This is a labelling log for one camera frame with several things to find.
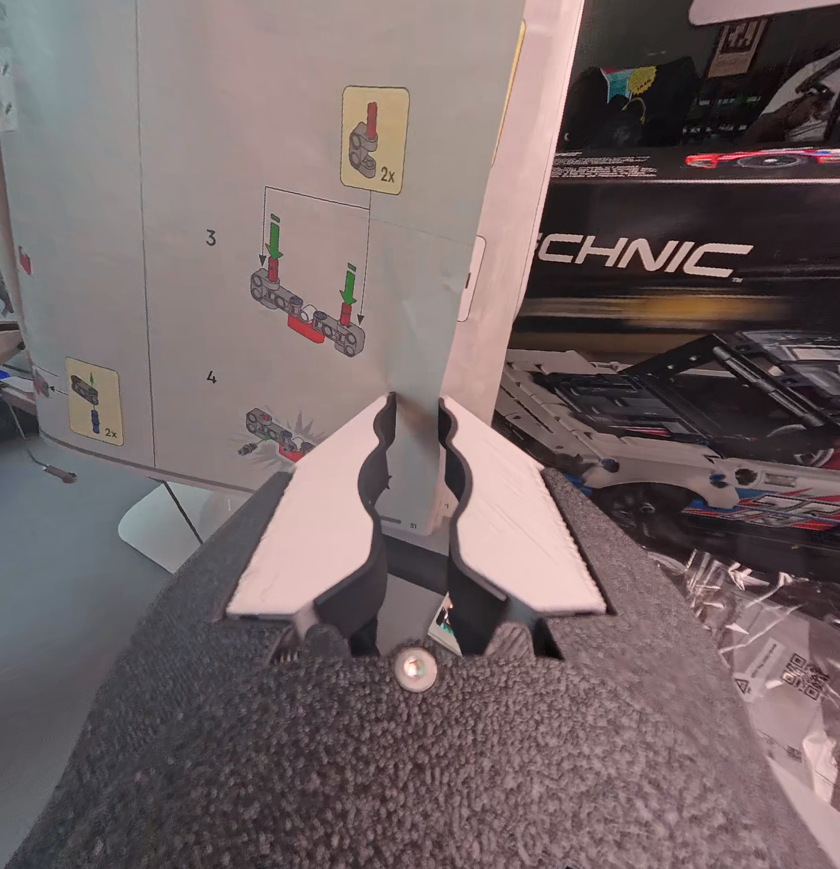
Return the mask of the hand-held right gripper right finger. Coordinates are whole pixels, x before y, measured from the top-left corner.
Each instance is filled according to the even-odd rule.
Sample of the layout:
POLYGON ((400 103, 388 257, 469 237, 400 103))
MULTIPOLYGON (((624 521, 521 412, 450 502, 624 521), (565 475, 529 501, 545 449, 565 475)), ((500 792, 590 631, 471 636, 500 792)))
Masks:
POLYGON ((450 397, 439 403, 448 526, 449 623, 460 654, 489 652, 506 625, 540 657, 559 657, 551 622, 607 614, 607 596, 542 466, 450 397))

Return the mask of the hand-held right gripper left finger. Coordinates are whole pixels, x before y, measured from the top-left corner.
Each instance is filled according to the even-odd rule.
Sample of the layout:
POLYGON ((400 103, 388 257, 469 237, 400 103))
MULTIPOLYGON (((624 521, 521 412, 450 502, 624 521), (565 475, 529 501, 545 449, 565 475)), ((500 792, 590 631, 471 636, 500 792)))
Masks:
POLYGON ((354 657, 380 655, 389 567, 375 506, 395 424, 388 393, 298 463, 226 603, 228 621, 284 622, 299 641, 331 628, 354 657))

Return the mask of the building instruction booklet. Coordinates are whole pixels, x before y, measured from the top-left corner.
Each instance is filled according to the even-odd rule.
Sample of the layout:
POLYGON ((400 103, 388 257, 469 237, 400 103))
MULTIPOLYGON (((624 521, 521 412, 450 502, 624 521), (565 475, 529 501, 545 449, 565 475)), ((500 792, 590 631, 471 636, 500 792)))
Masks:
POLYGON ((491 417, 583 2, 0 2, 0 262, 44 436, 253 492, 396 393, 491 417))

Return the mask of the small colourful printed card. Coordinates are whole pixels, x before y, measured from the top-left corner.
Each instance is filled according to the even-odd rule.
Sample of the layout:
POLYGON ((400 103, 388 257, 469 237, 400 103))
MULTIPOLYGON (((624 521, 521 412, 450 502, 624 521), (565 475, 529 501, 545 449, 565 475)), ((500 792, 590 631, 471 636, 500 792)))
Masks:
POLYGON ((461 657, 460 646, 456 640, 455 633, 449 620, 451 611, 452 602, 449 594, 446 594, 436 610, 436 615, 428 627, 427 636, 439 646, 447 649, 450 653, 461 657))

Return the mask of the white booklet stand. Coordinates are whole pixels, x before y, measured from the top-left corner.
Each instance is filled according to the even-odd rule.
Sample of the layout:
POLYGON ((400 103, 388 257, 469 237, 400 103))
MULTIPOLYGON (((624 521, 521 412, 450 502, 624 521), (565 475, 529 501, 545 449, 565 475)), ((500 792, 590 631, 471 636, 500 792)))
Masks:
POLYGON ((251 496, 251 491, 158 482, 124 514, 119 537, 174 574, 251 496))

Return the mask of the black toy car box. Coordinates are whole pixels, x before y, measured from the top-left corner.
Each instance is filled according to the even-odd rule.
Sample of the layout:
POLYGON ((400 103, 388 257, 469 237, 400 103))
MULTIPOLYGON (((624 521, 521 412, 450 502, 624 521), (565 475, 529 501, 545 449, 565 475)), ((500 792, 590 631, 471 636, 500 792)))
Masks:
POLYGON ((840 584, 840 144, 559 151, 494 420, 648 548, 840 584))

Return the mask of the clear plastic bags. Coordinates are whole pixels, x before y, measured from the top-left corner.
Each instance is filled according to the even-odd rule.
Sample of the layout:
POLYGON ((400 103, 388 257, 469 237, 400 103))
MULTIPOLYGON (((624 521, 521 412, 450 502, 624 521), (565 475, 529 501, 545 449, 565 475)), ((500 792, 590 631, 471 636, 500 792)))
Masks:
POLYGON ((651 552, 731 671, 785 793, 840 865, 840 586, 651 552))

